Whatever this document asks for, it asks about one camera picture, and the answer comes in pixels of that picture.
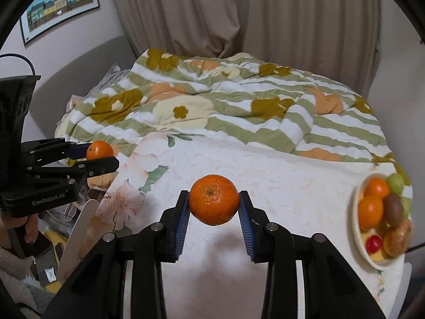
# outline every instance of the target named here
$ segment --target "beige curtain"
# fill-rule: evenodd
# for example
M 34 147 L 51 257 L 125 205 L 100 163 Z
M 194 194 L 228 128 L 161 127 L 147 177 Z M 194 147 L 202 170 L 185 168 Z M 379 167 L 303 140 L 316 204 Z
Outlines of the beige curtain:
M 137 55 L 248 52 L 367 95 L 378 63 L 379 0 L 114 0 Z

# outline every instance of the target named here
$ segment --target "green apple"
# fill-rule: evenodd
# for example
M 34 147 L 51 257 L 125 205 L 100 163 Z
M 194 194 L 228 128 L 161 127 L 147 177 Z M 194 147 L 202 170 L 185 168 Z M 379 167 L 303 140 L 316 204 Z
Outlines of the green apple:
M 391 174 L 387 177 L 387 185 L 390 188 L 391 193 L 396 193 L 398 195 L 401 194 L 404 188 L 404 179 L 403 176 L 401 176 L 398 173 Z
M 406 218 L 409 218 L 410 206 L 412 205 L 412 199 L 401 197 L 401 204 L 403 205 L 403 215 Z

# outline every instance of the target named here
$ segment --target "painting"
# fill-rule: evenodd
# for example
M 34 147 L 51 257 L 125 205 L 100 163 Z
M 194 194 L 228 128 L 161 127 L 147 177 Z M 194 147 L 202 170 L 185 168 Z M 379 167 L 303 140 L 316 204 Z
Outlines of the painting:
M 34 0 L 22 15 L 24 44 L 75 15 L 99 7 L 99 0 Z

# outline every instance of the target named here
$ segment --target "fruit bowl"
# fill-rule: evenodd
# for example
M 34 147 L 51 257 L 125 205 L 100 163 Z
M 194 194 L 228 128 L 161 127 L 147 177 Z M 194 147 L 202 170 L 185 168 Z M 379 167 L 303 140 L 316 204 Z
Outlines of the fruit bowl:
M 388 175 L 378 172 L 369 173 L 356 187 L 353 197 L 353 209 L 351 212 L 351 225 L 353 228 L 353 237 L 356 242 L 356 246 L 360 251 L 362 257 L 375 269 L 385 270 L 388 266 L 395 263 L 399 258 L 404 258 L 404 254 L 399 255 L 396 258 L 390 257 L 383 248 L 377 251 L 374 254 L 369 255 L 365 248 L 366 240 L 372 235 L 378 235 L 381 238 L 385 235 L 387 230 L 387 224 L 382 222 L 378 227 L 370 229 L 369 231 L 364 231 L 360 229 L 359 217 L 358 217 L 358 206 L 359 201 L 363 199 L 363 191 L 367 186 L 369 180 L 373 177 L 380 177 L 381 179 L 386 179 Z

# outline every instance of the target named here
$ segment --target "onion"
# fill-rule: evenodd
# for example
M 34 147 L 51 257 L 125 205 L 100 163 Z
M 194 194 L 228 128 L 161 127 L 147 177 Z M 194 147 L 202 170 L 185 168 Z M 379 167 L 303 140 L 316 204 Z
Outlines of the onion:
M 412 239 L 412 222 L 404 218 L 401 225 L 388 228 L 384 236 L 384 250 L 389 256 L 395 258 L 405 253 Z

